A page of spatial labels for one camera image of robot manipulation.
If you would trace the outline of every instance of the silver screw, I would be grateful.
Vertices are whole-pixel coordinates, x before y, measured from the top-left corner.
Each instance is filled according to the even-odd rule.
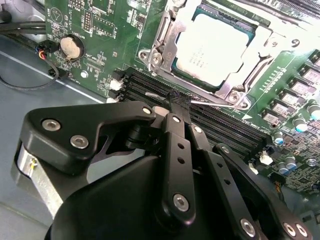
[[[241,106],[243,109],[245,109],[245,108],[248,107],[248,103],[242,101],[242,102],[240,103],[240,106]]]
[[[143,107],[142,110],[146,113],[146,114],[151,114],[151,111],[146,108],[146,107]]]
[[[226,148],[225,146],[222,146],[222,150],[223,150],[226,154],[230,153],[229,149]]]
[[[81,71],[80,76],[84,79],[86,79],[87,77],[89,77],[89,73],[87,71]]]
[[[176,121],[177,123],[180,123],[180,119],[177,118],[176,116],[173,116],[172,118],[173,118],[173,120]]]
[[[300,224],[296,224],[296,227],[298,228],[298,230],[302,234],[302,236],[308,237],[307,231]]]
[[[308,164],[309,167],[315,167],[317,165],[317,160],[315,159],[308,159],[306,161],[306,164]]]
[[[156,52],[152,55],[152,63],[158,65],[162,61],[162,56],[160,53]]]
[[[246,234],[248,234],[251,238],[253,238],[256,235],[256,230],[254,226],[245,218],[242,218],[240,220],[241,227],[245,231]]]
[[[232,93],[230,93],[229,95],[229,101],[232,102],[232,103],[236,103],[238,102],[240,99],[240,96],[239,96],[239,93],[234,91]]]
[[[176,7],[181,7],[185,3],[185,1],[186,0],[172,0]]]
[[[184,196],[182,196],[181,194],[175,194],[173,196],[173,204],[181,212],[186,212],[189,209],[188,200]]]
[[[194,130],[195,130],[198,134],[201,134],[201,133],[202,133],[201,128],[198,127],[198,126],[195,126],[195,127],[194,127]]]
[[[85,149],[89,145],[88,139],[81,135],[74,135],[71,137],[70,143],[77,149]]]
[[[290,226],[288,223],[284,222],[283,226],[285,228],[285,230],[292,236],[295,237],[296,236],[296,231],[292,228],[292,226]]]
[[[47,119],[42,122],[42,127],[47,131],[58,131],[61,128],[61,125],[58,121],[53,119]]]
[[[142,60],[145,60],[147,58],[147,54],[145,52],[141,52],[139,56]]]

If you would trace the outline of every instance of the chip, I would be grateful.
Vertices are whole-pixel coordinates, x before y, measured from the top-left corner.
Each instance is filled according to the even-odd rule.
[[[289,93],[285,93],[282,97],[281,100],[284,101],[286,104],[289,105],[294,105],[299,101],[299,98],[296,96],[293,96]]]
[[[199,14],[177,40],[176,67],[217,87],[230,73],[236,73],[242,67],[242,56],[248,42],[246,33],[223,21]]]
[[[304,79],[307,79],[310,82],[313,82],[314,84],[320,82],[320,73],[313,70],[313,69],[308,69],[305,74],[302,75]]]
[[[263,117],[263,120],[266,120],[268,123],[275,124],[279,118],[271,113],[267,112]]]
[[[297,81],[290,89],[298,94],[304,95],[308,92],[309,86]]]
[[[279,103],[276,103],[275,105],[273,105],[273,107],[271,109],[280,115],[284,115],[288,111],[288,107],[283,106]]]

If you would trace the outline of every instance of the wire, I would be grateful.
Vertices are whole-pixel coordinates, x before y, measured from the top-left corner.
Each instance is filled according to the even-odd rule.
[[[26,29],[11,29],[11,30],[0,30],[0,35],[4,34],[35,34],[35,35],[45,35],[45,28],[26,28]]]
[[[296,18],[296,17],[293,17],[293,16],[290,16],[286,13],[283,13],[282,11],[279,11],[271,6],[268,6],[268,5],[265,5],[261,2],[258,2],[258,1],[255,1],[255,0],[234,0],[236,2],[239,2],[239,3],[242,3],[242,4],[246,4],[246,5],[249,5],[251,7],[254,7],[254,8],[257,8],[257,9],[260,9],[260,10],[263,10],[269,14],[272,14],[274,15],[275,17],[283,20],[283,21],[286,21],[286,22],[289,22],[289,23],[292,23],[294,25],[299,25],[299,23],[302,23],[304,22],[303,20],[300,20],[299,18]]]
[[[23,0],[27,4],[30,4],[35,10],[37,10],[39,13],[45,15],[46,9],[45,6],[43,6],[40,2],[37,0]]]
[[[45,27],[46,27],[45,21],[0,23],[0,31],[13,30],[13,29],[45,28]]]
[[[278,194],[279,199],[280,199],[284,204],[286,204],[285,196],[284,196],[284,194],[283,194],[283,192],[282,192],[282,190],[281,190],[281,184],[280,184],[280,182],[275,181],[274,184],[275,184],[275,190],[276,190],[276,192],[277,192],[277,194]]]
[[[44,52],[45,51],[43,51],[43,50],[39,51],[39,58],[41,58],[42,60],[46,59]]]
[[[47,59],[43,59],[43,61],[45,61],[50,67],[52,67],[52,69],[54,70],[54,77],[52,80],[50,80],[49,82],[43,84],[43,85],[39,85],[39,86],[16,86],[13,84],[10,84],[8,82],[6,82],[1,76],[0,76],[0,83],[5,85],[6,87],[10,88],[10,89],[15,89],[15,90],[20,90],[20,91],[34,91],[34,90],[40,90],[40,89],[44,89],[47,88],[49,86],[51,86],[52,84],[54,84],[56,82],[56,80],[59,77],[59,70],[58,68],[49,60]]]

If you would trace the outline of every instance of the black cable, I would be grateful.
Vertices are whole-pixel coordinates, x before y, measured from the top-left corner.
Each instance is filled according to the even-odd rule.
[[[255,1],[255,0],[235,0],[236,2],[242,3],[242,4],[246,4],[249,5],[251,7],[263,10],[269,14],[272,14],[274,16],[276,16],[277,18],[292,23],[294,25],[299,25],[299,23],[303,22],[302,20],[300,20],[299,18],[290,16],[282,11],[279,11],[271,6],[265,5],[261,2]]]
[[[46,27],[45,21],[0,23],[0,31],[29,29],[29,28],[45,28],[45,27]]]
[[[26,28],[26,29],[12,29],[12,30],[0,30],[0,35],[3,34],[46,34],[45,28]]]
[[[43,6],[40,2],[37,0],[23,0],[27,4],[30,4],[35,10],[37,10],[39,13],[45,15],[46,9],[45,6]]]
[[[59,77],[59,70],[58,68],[49,60],[47,59],[43,59],[43,61],[45,61],[50,67],[53,68],[54,70],[54,77],[52,80],[50,80],[49,82],[43,84],[43,85],[39,85],[39,86],[16,86],[16,85],[12,85],[8,82],[6,82],[1,76],[0,76],[0,83],[2,83],[3,85],[5,85],[8,88],[11,89],[15,89],[15,90],[23,90],[23,91],[34,91],[34,90],[39,90],[39,89],[44,89],[47,88],[49,86],[51,86],[52,84],[54,84],[56,82],[56,80]]]

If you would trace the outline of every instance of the capacitor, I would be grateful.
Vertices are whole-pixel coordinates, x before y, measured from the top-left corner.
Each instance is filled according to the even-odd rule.
[[[315,167],[317,165],[317,160],[315,159],[308,159],[306,161],[306,164],[308,164],[309,167]]]
[[[276,144],[281,145],[284,143],[283,133],[281,131],[276,131],[273,137]]]
[[[298,117],[292,121],[295,130],[299,133],[305,132],[308,130],[308,125],[302,117]]]
[[[289,170],[286,167],[286,163],[285,162],[279,162],[278,164],[278,171],[280,174],[286,174]]]
[[[320,106],[318,104],[308,106],[307,111],[313,120],[320,120]]]
[[[284,161],[287,169],[294,170],[295,168],[297,168],[296,159],[294,156],[288,156]]]

